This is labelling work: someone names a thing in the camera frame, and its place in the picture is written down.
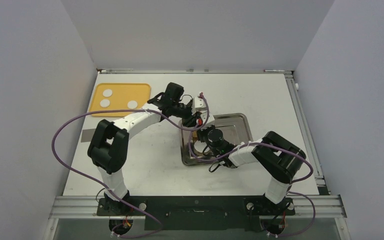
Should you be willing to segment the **stainless steel tray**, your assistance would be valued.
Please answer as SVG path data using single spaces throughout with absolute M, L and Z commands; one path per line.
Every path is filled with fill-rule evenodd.
M 215 115 L 214 125 L 223 132 L 224 139 L 233 145 L 253 140 L 247 117 L 242 113 Z M 179 131 L 182 163 L 188 167 L 210 164 L 215 159 L 215 156 L 209 148 L 207 148 L 204 153 L 201 152 L 205 144 L 200 142 L 195 134 L 192 137 L 191 149 L 198 158 L 193 158 L 190 154 L 188 147 L 189 135 L 189 131 Z

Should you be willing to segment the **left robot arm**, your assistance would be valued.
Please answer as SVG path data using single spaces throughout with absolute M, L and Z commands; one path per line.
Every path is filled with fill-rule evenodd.
M 208 103 L 203 93 L 182 103 L 184 88 L 170 82 L 164 92 L 149 99 L 146 104 L 115 121 L 101 120 L 92 136 L 87 155 L 99 170 L 105 184 L 104 198 L 116 215 L 128 211 L 130 196 L 122 167 L 127 161 L 129 141 L 149 126 L 168 120 L 171 116 L 180 118 L 180 129 L 197 130 L 209 120 Z

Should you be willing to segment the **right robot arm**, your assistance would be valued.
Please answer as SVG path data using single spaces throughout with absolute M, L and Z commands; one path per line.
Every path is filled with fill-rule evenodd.
M 309 178 L 314 171 L 304 151 L 274 131 L 257 141 L 238 145 L 225 140 L 223 132 L 215 127 L 199 130 L 196 136 L 206 144 L 217 166 L 235 169 L 259 163 L 270 174 L 262 201 L 263 209 L 269 214 L 282 208 L 293 183 Z

